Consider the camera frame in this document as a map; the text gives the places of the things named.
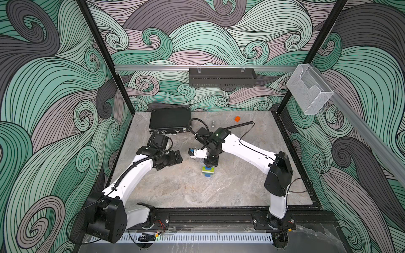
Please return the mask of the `lime green long lego brick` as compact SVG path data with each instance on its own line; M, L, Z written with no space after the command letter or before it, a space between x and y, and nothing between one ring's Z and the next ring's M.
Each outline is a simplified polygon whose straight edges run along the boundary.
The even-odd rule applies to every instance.
M214 174L215 173L215 168L214 167L203 167L202 173L204 174Z

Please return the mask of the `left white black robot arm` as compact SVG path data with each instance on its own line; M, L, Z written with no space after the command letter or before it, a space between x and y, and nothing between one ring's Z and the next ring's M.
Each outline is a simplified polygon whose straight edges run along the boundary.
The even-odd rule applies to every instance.
M127 208L126 203L141 179L152 169L182 163L179 151L172 150L173 141L162 134L152 134L146 145L136 152L128 168L101 192L91 194L84 209L83 230L86 234L115 243L125 231L137 226L152 227L154 206L138 203Z

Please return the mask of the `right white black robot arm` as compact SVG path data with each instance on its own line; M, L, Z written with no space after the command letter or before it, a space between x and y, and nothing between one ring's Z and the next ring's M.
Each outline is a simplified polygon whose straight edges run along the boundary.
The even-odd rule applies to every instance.
M264 187L270 193L271 199L269 213L280 220L285 217L293 176L290 159L286 153L263 150L243 141L226 128L218 128L215 132L200 128L192 134L203 147L190 148L188 154L193 159L201 159L206 168L218 166L219 155L229 153L266 174Z

